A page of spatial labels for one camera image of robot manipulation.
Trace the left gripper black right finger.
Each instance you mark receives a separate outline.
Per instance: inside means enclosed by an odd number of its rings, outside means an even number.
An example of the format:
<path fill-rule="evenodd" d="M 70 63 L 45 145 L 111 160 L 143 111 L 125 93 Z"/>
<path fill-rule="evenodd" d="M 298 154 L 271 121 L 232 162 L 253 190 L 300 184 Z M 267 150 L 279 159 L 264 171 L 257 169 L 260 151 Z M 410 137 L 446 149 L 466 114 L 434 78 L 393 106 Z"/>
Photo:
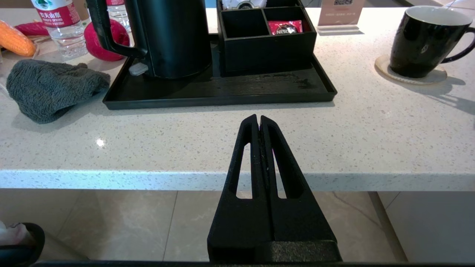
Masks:
<path fill-rule="evenodd" d="M 275 241 L 336 243 L 278 124 L 260 118 L 261 154 Z"/>

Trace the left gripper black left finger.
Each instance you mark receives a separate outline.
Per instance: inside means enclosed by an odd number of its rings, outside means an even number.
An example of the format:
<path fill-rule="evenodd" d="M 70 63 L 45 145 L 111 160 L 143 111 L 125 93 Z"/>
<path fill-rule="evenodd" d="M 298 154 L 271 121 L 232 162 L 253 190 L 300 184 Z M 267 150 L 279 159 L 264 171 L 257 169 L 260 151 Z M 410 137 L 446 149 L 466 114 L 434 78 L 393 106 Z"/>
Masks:
<path fill-rule="evenodd" d="M 250 145 L 251 199 L 239 199 L 236 191 L 244 155 Z M 210 261 L 265 261 L 272 240 L 268 197 L 264 185 L 257 116 L 239 127 L 227 178 L 207 237 Z"/>

